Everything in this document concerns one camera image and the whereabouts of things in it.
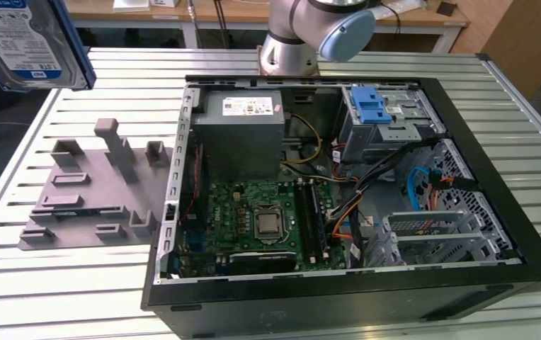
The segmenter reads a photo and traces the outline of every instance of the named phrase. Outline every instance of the cpu socket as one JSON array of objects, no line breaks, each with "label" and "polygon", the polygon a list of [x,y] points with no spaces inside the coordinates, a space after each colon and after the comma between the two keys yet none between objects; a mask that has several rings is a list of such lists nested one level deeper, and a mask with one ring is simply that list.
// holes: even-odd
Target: cpu socket
[{"label": "cpu socket", "polygon": [[265,244],[284,238],[284,210],[280,205],[254,207],[254,236]]}]

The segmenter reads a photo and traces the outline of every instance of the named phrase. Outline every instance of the green circuit board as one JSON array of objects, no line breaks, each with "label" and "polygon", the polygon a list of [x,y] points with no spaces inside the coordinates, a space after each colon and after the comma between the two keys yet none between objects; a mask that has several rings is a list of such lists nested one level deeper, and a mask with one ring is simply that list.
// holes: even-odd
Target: green circuit board
[{"label": "green circuit board", "polygon": [[[328,183],[317,186],[325,211],[333,208]],[[284,233],[277,240],[261,240],[256,232],[256,215],[265,209],[281,211]],[[330,247],[329,258],[310,263],[302,255],[293,182],[213,183],[209,191],[209,223],[204,236],[205,254],[234,254],[248,251],[292,251],[297,253],[297,271],[345,268],[342,246]],[[213,275],[214,265],[204,258],[192,259],[198,276]]]}]

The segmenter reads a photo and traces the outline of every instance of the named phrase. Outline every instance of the desk leg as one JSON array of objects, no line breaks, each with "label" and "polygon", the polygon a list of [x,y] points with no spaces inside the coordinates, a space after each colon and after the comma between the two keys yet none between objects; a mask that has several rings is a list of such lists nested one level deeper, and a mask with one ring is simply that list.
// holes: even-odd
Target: desk leg
[{"label": "desk leg", "polygon": [[445,32],[441,34],[437,44],[435,45],[433,53],[449,53],[449,51],[452,51],[461,30],[463,27],[460,26],[445,27]]},{"label": "desk leg", "polygon": [[185,48],[201,48],[197,44],[196,25],[186,21],[181,24],[181,29],[184,30]]}]

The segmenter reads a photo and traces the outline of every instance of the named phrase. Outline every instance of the motherboard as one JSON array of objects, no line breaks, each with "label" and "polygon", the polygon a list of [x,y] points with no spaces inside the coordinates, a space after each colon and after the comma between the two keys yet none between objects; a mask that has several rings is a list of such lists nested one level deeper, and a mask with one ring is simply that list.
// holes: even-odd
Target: motherboard
[{"label": "motherboard", "polygon": [[188,275],[344,269],[342,245],[326,239],[333,206],[326,182],[213,183],[206,230],[186,235]]}]

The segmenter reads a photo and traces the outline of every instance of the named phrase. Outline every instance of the blue latch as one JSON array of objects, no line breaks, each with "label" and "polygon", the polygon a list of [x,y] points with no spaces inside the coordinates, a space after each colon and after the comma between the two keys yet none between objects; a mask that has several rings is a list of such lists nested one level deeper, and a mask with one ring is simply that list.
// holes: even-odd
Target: blue latch
[{"label": "blue latch", "polygon": [[376,88],[358,86],[352,88],[353,101],[361,113],[364,124],[391,124],[393,116],[384,109],[384,98],[379,96]]}]

